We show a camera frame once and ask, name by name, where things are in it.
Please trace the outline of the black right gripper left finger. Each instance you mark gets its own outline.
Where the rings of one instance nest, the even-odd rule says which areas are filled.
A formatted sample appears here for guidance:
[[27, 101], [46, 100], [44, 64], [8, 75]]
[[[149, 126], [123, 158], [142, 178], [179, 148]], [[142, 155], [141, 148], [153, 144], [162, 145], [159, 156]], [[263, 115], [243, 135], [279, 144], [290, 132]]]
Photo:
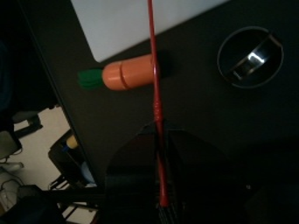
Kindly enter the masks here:
[[107, 167], [104, 224], [157, 224], [155, 126], [147, 124]]

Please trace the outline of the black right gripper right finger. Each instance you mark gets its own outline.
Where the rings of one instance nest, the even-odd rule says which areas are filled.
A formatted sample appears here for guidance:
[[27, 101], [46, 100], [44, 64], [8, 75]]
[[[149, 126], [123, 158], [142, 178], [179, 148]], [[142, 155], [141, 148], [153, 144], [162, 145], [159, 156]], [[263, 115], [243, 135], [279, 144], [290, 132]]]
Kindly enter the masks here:
[[171, 122], [165, 135], [179, 223], [249, 224], [238, 166], [221, 149]]

